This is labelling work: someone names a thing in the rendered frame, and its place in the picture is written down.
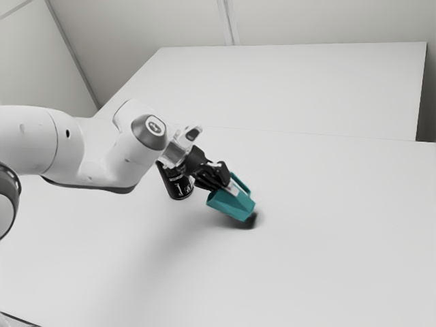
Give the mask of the black can with white print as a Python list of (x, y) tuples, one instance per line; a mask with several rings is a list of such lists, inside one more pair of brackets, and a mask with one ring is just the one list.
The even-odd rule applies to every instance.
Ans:
[(173, 200), (183, 200), (193, 192), (193, 183), (188, 176), (176, 168), (165, 168), (160, 161), (155, 162), (168, 195)]

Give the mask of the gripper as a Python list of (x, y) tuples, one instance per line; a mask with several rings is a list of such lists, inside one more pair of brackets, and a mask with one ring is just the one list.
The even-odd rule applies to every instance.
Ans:
[(193, 176), (194, 185), (208, 191), (223, 189), (236, 197), (239, 190), (234, 186), (230, 171), (224, 161), (210, 161), (204, 151), (193, 145), (185, 158), (185, 175)]

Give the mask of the teal faceted mug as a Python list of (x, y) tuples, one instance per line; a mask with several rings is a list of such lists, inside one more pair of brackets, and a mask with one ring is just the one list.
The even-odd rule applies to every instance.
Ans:
[(251, 190), (233, 172), (227, 188), (209, 193), (206, 205), (238, 221), (246, 221), (254, 211)]

